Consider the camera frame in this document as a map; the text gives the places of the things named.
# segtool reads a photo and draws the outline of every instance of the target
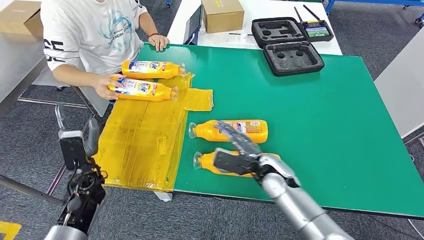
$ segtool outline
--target black foam case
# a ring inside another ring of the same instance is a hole
[[[263,54],[277,77],[318,72],[324,67],[323,59],[308,41],[268,44]]]
[[[297,42],[306,38],[302,27],[293,17],[255,19],[251,31],[261,49],[268,44]]]

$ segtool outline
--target green table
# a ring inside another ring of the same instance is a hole
[[[279,154],[303,188],[329,209],[424,217],[424,184],[361,57],[322,55],[320,72],[275,77],[261,50],[145,45],[139,60],[184,63],[192,87],[213,89],[211,112],[188,123],[263,119],[263,152]],[[184,137],[176,192],[270,201],[252,178],[193,168],[193,155],[229,143]]]

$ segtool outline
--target antenna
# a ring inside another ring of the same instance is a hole
[[[303,7],[310,13],[310,14],[312,14],[312,16],[314,16],[315,18],[316,18],[316,20],[318,20],[318,21],[320,21],[321,19],[317,16],[317,15],[315,15],[315,13],[313,12],[313,11],[311,11],[307,6],[305,6],[305,5],[303,5]]]
[[[294,10],[296,11],[297,17],[299,18],[299,22],[303,22],[301,16],[299,15],[298,10],[296,9],[296,7],[294,7]]]

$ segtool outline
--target floor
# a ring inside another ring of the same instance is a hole
[[[166,8],[164,1],[142,1],[164,35],[179,2],[174,0],[171,8]],[[399,5],[336,2],[329,19],[343,54],[362,56],[375,79],[419,31],[413,21],[422,12],[422,7],[404,10]],[[54,87],[31,86],[24,96],[80,103],[69,88],[57,91]],[[74,130],[82,129],[90,116],[83,109],[66,111],[72,116],[68,124]],[[17,102],[0,118],[0,129],[0,174],[46,191],[63,162],[53,106]],[[406,147],[424,176],[424,147],[417,139]],[[64,195],[69,174],[59,183],[56,197]],[[152,192],[113,187],[106,190],[109,198],[90,235],[93,240],[299,239],[273,204],[188,195],[175,195],[173,201],[165,203]],[[43,239],[61,210],[0,186],[0,221],[22,225],[16,240]],[[420,239],[406,219],[337,211],[329,215],[357,240]],[[424,222],[413,222],[424,233]]]

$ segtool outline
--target controller screen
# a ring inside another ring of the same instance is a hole
[[[329,31],[324,26],[308,27],[306,33],[310,38],[330,36]]]

